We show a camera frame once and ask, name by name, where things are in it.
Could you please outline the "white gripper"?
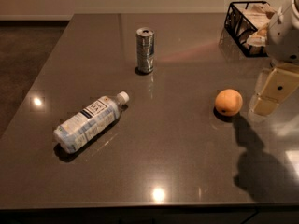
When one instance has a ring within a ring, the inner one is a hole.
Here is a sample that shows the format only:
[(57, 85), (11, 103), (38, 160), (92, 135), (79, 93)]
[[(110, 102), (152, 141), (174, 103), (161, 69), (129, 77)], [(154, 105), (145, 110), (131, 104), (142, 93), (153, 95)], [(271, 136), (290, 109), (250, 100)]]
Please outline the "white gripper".
[(299, 87), (299, 12), (280, 7), (267, 28), (267, 54), (278, 63), (258, 75), (249, 111), (261, 117), (272, 114)]

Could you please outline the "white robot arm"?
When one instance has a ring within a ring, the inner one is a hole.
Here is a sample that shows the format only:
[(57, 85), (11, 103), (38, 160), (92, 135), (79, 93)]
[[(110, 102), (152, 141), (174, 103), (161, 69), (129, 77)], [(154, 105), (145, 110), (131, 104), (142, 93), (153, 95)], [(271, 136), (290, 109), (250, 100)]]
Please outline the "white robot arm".
[(273, 113), (299, 87), (299, 0), (286, 0), (266, 27), (265, 49), (271, 67), (258, 76), (249, 110)]

